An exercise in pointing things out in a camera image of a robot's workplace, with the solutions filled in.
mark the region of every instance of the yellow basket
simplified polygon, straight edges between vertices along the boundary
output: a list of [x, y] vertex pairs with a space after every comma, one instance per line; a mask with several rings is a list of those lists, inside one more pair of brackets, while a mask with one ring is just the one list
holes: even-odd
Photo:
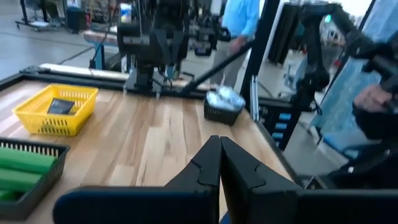
[[[13, 112], [32, 134], [75, 136], [94, 112], [97, 88], [51, 84]], [[47, 114], [54, 98], [74, 101], [73, 115]]]

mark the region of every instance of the black pole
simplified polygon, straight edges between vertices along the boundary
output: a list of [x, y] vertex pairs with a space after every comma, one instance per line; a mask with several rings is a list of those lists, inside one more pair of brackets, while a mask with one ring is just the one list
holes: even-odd
[[202, 84], [204, 81], [206, 81], [210, 77], [216, 75], [219, 71], [224, 69], [227, 65], [229, 65], [231, 62], [233, 62], [238, 57], [244, 55], [254, 45], [254, 43], [255, 43], [255, 40], [252, 40], [252, 41], [248, 42], [243, 47], [241, 47], [241, 49], [238, 52], [236, 52], [235, 54], [230, 55], [227, 59], [225, 59], [224, 61], [222, 61], [221, 63], [219, 63], [215, 67], [211, 68], [209, 71], [207, 71], [206, 73], [204, 73], [200, 77], [192, 80], [190, 83], [188, 83], [188, 85], [186, 85], [186, 87], [184, 87], [181, 90], [181, 93], [188, 94], [192, 90], [196, 90], [196, 88], [200, 84]]
[[22, 15], [24, 16], [24, 23], [25, 25], [29, 24], [29, 21], [27, 19], [27, 14], [26, 14], [26, 5], [25, 5], [25, 0], [20, 0], [21, 8], [22, 8]]
[[256, 39], [251, 50], [248, 66], [244, 74], [241, 95], [246, 101], [246, 109], [250, 111], [250, 83], [253, 75], [258, 75], [264, 52], [266, 51], [272, 25], [280, 0], [266, 0], [257, 26]]
[[45, 9], [45, 1], [41, 1], [40, 8], [41, 8], [41, 10], [43, 12], [43, 20], [44, 20], [44, 22], [48, 22], [49, 20], [47, 19], [47, 10]]

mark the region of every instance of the black tray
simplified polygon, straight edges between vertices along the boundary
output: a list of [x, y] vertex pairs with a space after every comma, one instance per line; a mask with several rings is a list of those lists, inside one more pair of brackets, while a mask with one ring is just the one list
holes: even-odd
[[69, 146], [0, 138], [0, 147], [58, 157], [49, 173], [16, 202], [0, 202], [0, 220], [25, 220], [61, 178]]
[[210, 121], [216, 121], [220, 122], [223, 124], [227, 124], [229, 126], [234, 125], [236, 122], [239, 114], [241, 114], [242, 110], [239, 111], [229, 111], [229, 110], [223, 110], [219, 108], [214, 108], [209, 105], [207, 100], [204, 102], [204, 114], [205, 118], [210, 120]]

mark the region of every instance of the wooden table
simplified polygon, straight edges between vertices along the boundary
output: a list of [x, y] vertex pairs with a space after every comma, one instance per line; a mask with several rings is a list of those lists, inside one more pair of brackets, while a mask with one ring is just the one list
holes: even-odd
[[[71, 146], [63, 177], [26, 224], [52, 223], [56, 199], [82, 185], [165, 185], [211, 135], [228, 136], [265, 165], [291, 179], [246, 111], [229, 127], [205, 120], [202, 102], [198, 100], [156, 100], [100, 90], [95, 112], [78, 136], [31, 135], [12, 109], [46, 85], [23, 81], [0, 92], [0, 136]], [[220, 215], [225, 212], [221, 189]]]

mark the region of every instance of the green foam roll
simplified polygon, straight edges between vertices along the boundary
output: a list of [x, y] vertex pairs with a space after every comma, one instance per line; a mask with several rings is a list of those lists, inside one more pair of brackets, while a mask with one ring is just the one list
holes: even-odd
[[55, 161], [53, 156], [0, 147], [0, 168], [45, 174]]
[[40, 180], [40, 174], [0, 169], [0, 189], [28, 192]]
[[0, 190], [0, 202], [12, 202], [15, 201], [16, 194], [11, 190]]

